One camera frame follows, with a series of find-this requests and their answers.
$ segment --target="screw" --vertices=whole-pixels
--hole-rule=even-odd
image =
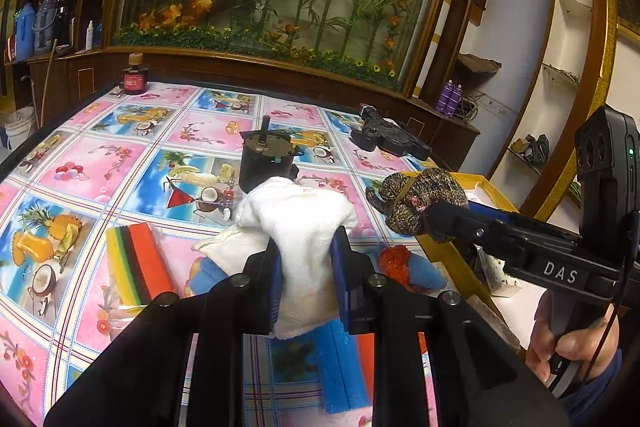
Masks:
[[[178,299],[179,297],[173,292],[163,292],[155,300],[159,306],[166,307],[171,306]]]
[[[442,292],[440,294],[442,300],[445,301],[449,306],[455,306],[460,303],[460,294],[456,292],[452,292],[451,290],[447,290],[446,292]]]
[[[369,275],[367,282],[375,288],[380,288],[386,284],[386,277],[382,273],[374,273]]]
[[[242,288],[247,286],[251,282],[249,276],[246,273],[236,273],[231,276],[231,284],[236,288]]]

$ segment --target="white cloth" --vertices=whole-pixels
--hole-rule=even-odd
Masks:
[[[273,237],[283,275],[274,333],[289,339],[338,316],[329,245],[340,225],[350,232],[356,223],[343,194],[270,178],[244,197],[231,227],[193,248],[232,275]]]

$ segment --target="bottle cap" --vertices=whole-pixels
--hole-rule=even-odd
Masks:
[[[142,53],[132,53],[129,55],[129,66],[139,66],[142,64],[144,55]]]

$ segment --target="hand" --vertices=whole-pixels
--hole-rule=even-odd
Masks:
[[[538,309],[536,310],[536,322],[531,332],[531,340],[529,349],[527,350],[527,366],[542,382],[546,382],[550,374],[549,359],[551,359],[553,353],[556,352],[567,360],[582,360],[584,363],[578,375],[579,378],[584,378],[589,362],[591,362],[591,357],[593,353],[595,353],[605,327],[611,318],[613,306],[609,305],[607,314],[601,319],[597,327],[571,331],[560,337],[557,344],[553,334],[549,330],[550,307],[550,293],[546,291],[540,299]],[[616,317],[607,335],[607,340],[604,342],[587,380],[599,377],[611,360],[613,360],[616,350],[618,349],[619,333],[620,327],[618,318]]]

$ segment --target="brown knitted fabric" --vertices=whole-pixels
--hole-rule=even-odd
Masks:
[[[468,206],[464,189],[451,174],[438,168],[422,171],[404,198],[394,203],[409,179],[400,172],[394,172],[382,182],[378,194],[374,188],[367,187],[367,201],[385,214],[385,223],[394,232],[404,235],[427,233],[420,213],[435,201],[445,200],[459,206]],[[450,239],[437,235],[433,238],[440,243]]]

